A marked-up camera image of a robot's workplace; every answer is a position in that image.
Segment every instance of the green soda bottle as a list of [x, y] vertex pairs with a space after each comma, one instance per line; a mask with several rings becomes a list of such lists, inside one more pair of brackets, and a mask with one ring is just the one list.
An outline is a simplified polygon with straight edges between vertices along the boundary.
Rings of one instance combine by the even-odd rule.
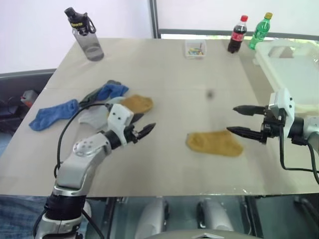
[[258, 23], [256, 30], [255, 30], [255, 33], [253, 35], [253, 38], [251, 39], [251, 41], [249, 43], [249, 47], [251, 49], [255, 50], [256, 44], [258, 42], [262, 42], [265, 39], [265, 37], [270, 29], [270, 19], [272, 16], [273, 16], [273, 14], [271, 12], [268, 12], [265, 14], [264, 20], [262, 20], [261, 22]]

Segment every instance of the yellow sock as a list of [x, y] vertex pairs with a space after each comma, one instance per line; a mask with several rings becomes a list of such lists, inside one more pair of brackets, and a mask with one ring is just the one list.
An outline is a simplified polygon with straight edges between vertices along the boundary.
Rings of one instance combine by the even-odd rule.
[[145, 113], [153, 107], [151, 98], [133, 95], [121, 101], [121, 105], [129, 108], [133, 113]]
[[243, 147], [227, 130], [219, 132], [190, 133], [186, 144], [196, 152], [239, 156]]

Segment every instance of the table surface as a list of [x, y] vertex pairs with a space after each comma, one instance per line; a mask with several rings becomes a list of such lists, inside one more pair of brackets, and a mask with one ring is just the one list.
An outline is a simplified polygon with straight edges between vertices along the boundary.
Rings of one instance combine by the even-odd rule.
[[[244, 151], [224, 157], [191, 151], [190, 132], [246, 126], [260, 130], [261, 116], [235, 111], [238, 105], [266, 105], [272, 88], [254, 51], [242, 44], [238, 54], [226, 51], [227, 41], [208, 40], [207, 56], [183, 56], [183, 40], [100, 39], [106, 53], [88, 61], [78, 44], [70, 49], [39, 95], [0, 158], [0, 194], [49, 195], [54, 184], [58, 137], [67, 123], [32, 131], [28, 124], [40, 108], [70, 99], [81, 100], [108, 80], [130, 88], [126, 96], [151, 97], [154, 107], [136, 123], [140, 129], [156, 122], [145, 139], [114, 150], [99, 166], [89, 196], [273, 195], [319, 192], [312, 173], [285, 171], [279, 163], [279, 142], [267, 145], [237, 137]], [[213, 90], [214, 97], [207, 98]], [[74, 142], [94, 134], [88, 125], [71, 124], [61, 158]], [[285, 142], [287, 167], [311, 168], [306, 147]]]

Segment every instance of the small red object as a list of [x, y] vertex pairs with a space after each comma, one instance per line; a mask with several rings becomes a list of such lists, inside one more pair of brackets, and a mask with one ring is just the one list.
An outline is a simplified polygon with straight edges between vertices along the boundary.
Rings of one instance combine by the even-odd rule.
[[240, 18], [241, 21], [247, 21], [247, 19], [248, 19], [247, 15], [242, 15]]

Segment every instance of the white basket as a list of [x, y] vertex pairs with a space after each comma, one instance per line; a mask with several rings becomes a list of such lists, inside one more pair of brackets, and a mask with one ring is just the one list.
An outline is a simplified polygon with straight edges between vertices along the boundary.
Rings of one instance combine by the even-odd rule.
[[[280, 58], [287, 47], [294, 49], [291, 58]], [[260, 42], [255, 57], [274, 91], [289, 90], [297, 114], [319, 115], [318, 47], [283, 39]]]
[[187, 59], [203, 59], [207, 53], [206, 41], [205, 40], [185, 40], [184, 50], [185, 50], [185, 57]]

